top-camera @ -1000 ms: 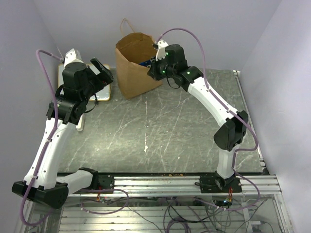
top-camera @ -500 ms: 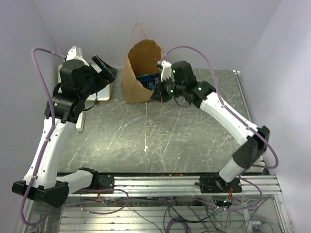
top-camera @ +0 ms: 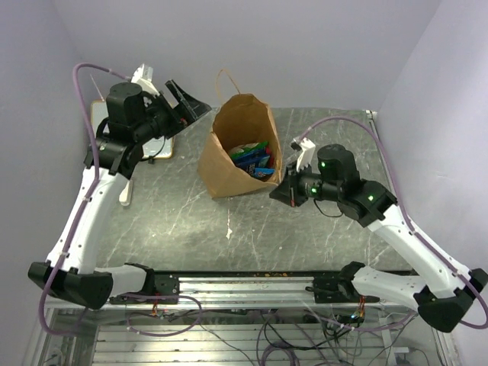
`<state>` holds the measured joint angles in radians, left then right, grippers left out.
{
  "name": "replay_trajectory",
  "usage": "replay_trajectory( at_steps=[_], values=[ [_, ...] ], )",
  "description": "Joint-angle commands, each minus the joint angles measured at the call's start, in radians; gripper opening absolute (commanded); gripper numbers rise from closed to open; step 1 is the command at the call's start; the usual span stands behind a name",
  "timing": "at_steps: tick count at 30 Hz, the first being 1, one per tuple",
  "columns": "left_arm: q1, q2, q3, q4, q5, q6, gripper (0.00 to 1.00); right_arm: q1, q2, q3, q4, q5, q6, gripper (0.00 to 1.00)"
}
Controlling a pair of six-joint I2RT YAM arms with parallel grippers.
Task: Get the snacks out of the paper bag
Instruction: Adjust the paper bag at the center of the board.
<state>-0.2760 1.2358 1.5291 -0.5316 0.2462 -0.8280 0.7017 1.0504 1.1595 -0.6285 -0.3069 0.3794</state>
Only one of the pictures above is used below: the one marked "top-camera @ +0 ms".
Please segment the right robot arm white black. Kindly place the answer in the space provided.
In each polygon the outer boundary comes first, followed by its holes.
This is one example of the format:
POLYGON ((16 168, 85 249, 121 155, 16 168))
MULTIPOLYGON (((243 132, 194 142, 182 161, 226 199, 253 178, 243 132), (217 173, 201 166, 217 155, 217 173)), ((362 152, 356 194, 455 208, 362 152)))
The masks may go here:
POLYGON ((460 264, 414 226, 384 185, 361 178, 353 153, 344 146, 317 149, 305 139, 292 147, 299 156, 287 165, 270 198, 289 207, 309 199, 336 203, 343 216, 382 238, 415 271, 407 277, 351 262, 339 272, 337 295, 347 302, 364 296, 403 305, 440 332, 461 324, 487 285, 487 273, 460 264))

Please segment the brown paper bag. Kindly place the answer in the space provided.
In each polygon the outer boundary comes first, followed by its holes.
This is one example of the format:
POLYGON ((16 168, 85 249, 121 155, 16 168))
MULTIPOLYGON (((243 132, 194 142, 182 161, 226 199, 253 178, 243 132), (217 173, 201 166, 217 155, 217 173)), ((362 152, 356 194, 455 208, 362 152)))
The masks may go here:
POLYGON ((282 154, 271 108, 238 91, 217 112, 197 172, 212 198, 273 188, 282 154))

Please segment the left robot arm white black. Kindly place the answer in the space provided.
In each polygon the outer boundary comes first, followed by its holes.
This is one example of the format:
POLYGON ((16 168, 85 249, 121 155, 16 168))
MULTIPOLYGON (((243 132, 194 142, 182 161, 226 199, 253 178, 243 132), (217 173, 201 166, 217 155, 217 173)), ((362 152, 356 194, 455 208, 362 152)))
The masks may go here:
POLYGON ((111 87, 105 99, 108 116, 88 148, 79 194, 66 226, 47 259, 32 263, 28 270, 43 294, 91 310, 102 308, 111 297, 130 294, 139 303, 154 297, 153 269, 130 263, 100 269, 96 261, 108 215, 143 159, 144 145, 174 137, 211 110, 174 81, 165 85, 178 102, 175 107, 142 82, 111 87))

